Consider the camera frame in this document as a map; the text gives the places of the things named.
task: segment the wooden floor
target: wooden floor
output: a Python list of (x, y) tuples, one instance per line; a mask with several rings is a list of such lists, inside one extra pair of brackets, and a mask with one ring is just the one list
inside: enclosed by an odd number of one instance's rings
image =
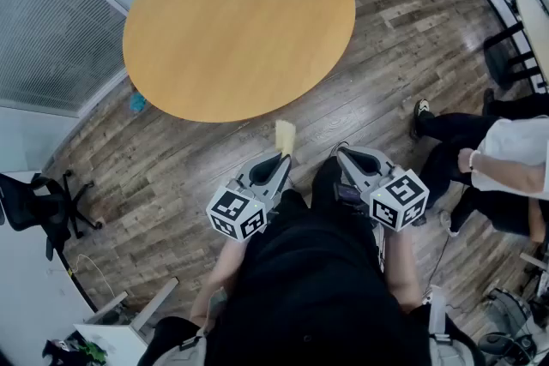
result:
[[(95, 181), (84, 203), (102, 231), (68, 243), (65, 255), (91, 257), (115, 293), (126, 290), (139, 309), (171, 276), (180, 284), (154, 316), (186, 316), (212, 268), (223, 238), (204, 214), (209, 197), (246, 160), (274, 148), (274, 122), (285, 118), (298, 135), (291, 179), (304, 196), (331, 147), (347, 140), (382, 149), (395, 162), (420, 169), (433, 141), (408, 137), (413, 104), (431, 101), (436, 112), (478, 113), (490, 84), (481, 44), (500, 28), (486, 0), (356, 0), (353, 38), (341, 61), (313, 90), (274, 111), (241, 123), (193, 123), (148, 106), (129, 110), (130, 83), (116, 88), (56, 156), (47, 171), (74, 170), (73, 187)], [(528, 90), (521, 84), (505, 95)], [(446, 235), (435, 214), (452, 208), (454, 185), (414, 228), (423, 286)], [(454, 307), (458, 326), (478, 338), (485, 325), (479, 302), (494, 280), (515, 290), (522, 278), (518, 255), (527, 239), (495, 232), (480, 215), (449, 242), (432, 282)], [(81, 262), (78, 279), (97, 305), (110, 298), (100, 274)]]

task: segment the person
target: person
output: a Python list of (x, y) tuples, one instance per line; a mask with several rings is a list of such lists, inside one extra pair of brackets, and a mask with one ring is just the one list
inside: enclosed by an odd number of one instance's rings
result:
[[(386, 230), (382, 272), (370, 221), (335, 199), (340, 180), (337, 158), (330, 157), (312, 183), (311, 208), (287, 190), (264, 233), (245, 243), (229, 239), (194, 302), (192, 323), (178, 331), (173, 321), (157, 328), (140, 366), (199, 327), (208, 328), (207, 365), (430, 365), (430, 311), (422, 306), (411, 237)], [(216, 316), (212, 297), (220, 289), (228, 301)], [(474, 364), (484, 364), (448, 316), (446, 328)]]
[(511, 121), (549, 116), (549, 93), (532, 93), (524, 98), (502, 101), (496, 99), (494, 91), (488, 88), (484, 93), (482, 115), (504, 117)]
[(413, 134), (441, 141), (419, 175), (430, 190), (427, 208), (446, 193), (450, 181), (468, 186), (451, 214), (440, 213), (452, 237), (478, 210), (497, 230), (536, 243), (545, 240), (549, 118), (510, 121), (464, 113), (435, 117), (428, 101), (421, 99), (414, 109)]

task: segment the black shirt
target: black shirt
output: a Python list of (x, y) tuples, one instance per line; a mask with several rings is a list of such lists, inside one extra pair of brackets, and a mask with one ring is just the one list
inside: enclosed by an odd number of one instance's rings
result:
[(365, 219), (308, 212), (251, 239), (206, 363), (431, 364), (422, 320), (389, 293)]

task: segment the hand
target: hand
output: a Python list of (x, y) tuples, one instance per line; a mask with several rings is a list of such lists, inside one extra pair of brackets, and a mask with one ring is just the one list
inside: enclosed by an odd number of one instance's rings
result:
[(469, 158), (471, 157), (471, 154), (473, 154), (474, 150), (471, 148), (463, 148), (460, 153), (457, 156), (457, 167), (459, 168), (460, 172), (463, 174), (467, 174), (468, 172), (471, 172), (471, 167), (469, 166)]

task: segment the bracelet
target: bracelet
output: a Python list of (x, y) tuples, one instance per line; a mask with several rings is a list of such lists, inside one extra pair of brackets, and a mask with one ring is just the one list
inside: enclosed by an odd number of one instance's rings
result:
[(474, 168), (473, 168), (473, 157), (476, 155), (476, 154), (480, 154), (480, 151), (479, 150), (474, 150), (471, 155), (469, 156), (469, 170), (471, 171), (474, 171)]

